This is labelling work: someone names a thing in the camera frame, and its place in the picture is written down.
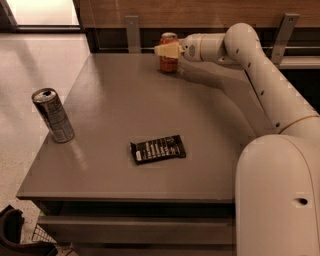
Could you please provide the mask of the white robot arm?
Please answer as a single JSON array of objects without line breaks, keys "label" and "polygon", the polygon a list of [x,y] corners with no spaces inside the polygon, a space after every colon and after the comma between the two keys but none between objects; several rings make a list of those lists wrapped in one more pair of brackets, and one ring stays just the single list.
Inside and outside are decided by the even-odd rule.
[{"label": "white robot arm", "polygon": [[265,55],[255,30],[238,23],[222,35],[192,34],[154,52],[240,66],[272,126],[237,164],[237,256],[320,256],[320,115]]}]

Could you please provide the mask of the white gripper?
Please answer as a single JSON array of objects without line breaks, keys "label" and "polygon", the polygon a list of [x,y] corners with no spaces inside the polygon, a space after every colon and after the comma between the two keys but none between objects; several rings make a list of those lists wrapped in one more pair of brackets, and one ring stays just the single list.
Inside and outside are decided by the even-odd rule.
[{"label": "white gripper", "polygon": [[161,44],[154,47],[157,56],[167,58],[178,58],[183,52],[183,57],[192,62],[200,62],[201,42],[203,34],[192,34],[182,40],[182,46],[178,42]]}]

